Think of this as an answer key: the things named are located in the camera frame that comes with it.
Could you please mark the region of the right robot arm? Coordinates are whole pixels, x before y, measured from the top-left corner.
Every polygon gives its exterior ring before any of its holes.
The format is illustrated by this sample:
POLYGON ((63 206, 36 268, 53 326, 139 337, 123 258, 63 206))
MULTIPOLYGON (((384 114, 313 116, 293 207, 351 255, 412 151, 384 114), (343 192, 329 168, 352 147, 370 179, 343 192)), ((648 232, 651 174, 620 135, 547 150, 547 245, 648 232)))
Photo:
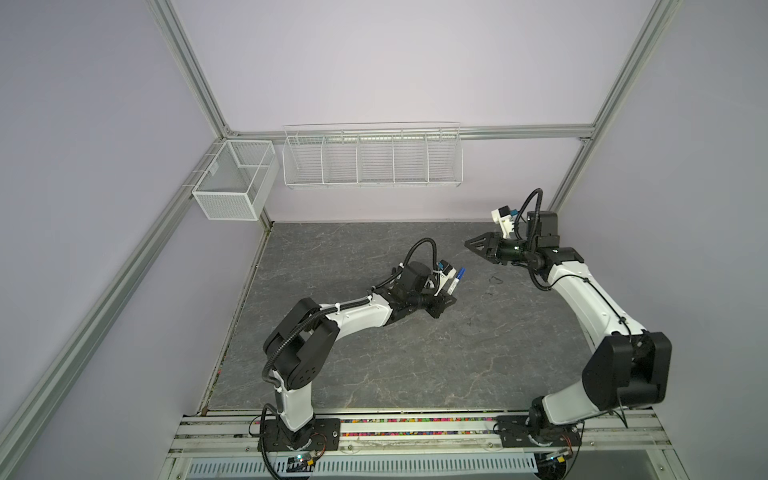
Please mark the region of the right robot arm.
POLYGON ((632 318, 599 284, 583 256, 560 243, 558 215, 541 207, 534 189, 522 206, 496 209, 497 231, 466 241, 486 261, 527 271, 542 292, 559 294, 574 312, 592 355, 574 384, 533 400, 534 429, 572 426, 614 410, 663 402, 672 359, 671 340, 632 318))

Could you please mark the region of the white marker pen blue tip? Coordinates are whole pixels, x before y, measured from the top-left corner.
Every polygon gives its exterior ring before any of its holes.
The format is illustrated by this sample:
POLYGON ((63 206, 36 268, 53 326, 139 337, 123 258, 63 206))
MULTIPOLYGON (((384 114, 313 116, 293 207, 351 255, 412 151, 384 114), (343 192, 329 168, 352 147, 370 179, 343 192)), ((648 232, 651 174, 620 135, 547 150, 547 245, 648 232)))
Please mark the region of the white marker pen blue tip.
POLYGON ((465 272, 466 272, 465 268, 460 268, 458 270, 458 272, 456 273, 456 275, 453 277, 453 279, 451 280, 450 284, 448 285, 448 288, 446 290, 448 295, 450 295, 450 296, 453 295, 455 289, 457 288, 457 286, 458 286, 460 280, 462 279, 462 277, 464 276, 465 272))

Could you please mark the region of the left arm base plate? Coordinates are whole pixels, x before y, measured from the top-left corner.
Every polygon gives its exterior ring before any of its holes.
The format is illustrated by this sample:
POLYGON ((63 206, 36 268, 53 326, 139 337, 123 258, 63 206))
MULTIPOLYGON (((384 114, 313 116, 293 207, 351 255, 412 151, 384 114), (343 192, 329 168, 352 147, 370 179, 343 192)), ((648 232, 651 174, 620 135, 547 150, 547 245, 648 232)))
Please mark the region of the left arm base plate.
POLYGON ((267 452, 337 451, 341 439, 339 418, 313 418, 298 431, 291 431, 281 419, 268 418, 259 431, 259 449, 267 452))

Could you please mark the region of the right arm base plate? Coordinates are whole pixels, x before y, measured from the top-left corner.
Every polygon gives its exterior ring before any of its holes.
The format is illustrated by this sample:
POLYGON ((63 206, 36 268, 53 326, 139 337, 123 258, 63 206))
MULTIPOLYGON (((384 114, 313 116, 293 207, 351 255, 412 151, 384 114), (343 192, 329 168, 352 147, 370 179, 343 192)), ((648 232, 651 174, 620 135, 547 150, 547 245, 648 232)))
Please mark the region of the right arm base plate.
POLYGON ((582 444, 577 426, 536 426, 527 414, 497 416, 492 431, 500 437, 504 448, 575 449, 582 444))

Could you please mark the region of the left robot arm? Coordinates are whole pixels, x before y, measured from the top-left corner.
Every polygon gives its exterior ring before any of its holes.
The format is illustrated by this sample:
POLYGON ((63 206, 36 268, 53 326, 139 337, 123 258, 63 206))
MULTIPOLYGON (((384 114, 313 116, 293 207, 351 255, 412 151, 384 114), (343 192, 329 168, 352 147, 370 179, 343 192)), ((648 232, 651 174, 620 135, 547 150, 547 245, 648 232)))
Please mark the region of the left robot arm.
POLYGON ((261 376, 274 389, 278 425, 294 436, 313 429, 312 382, 337 341, 420 310, 439 318, 456 303, 454 291, 465 272, 439 260, 436 241, 426 237, 361 298, 327 304, 299 300, 263 344, 261 376))

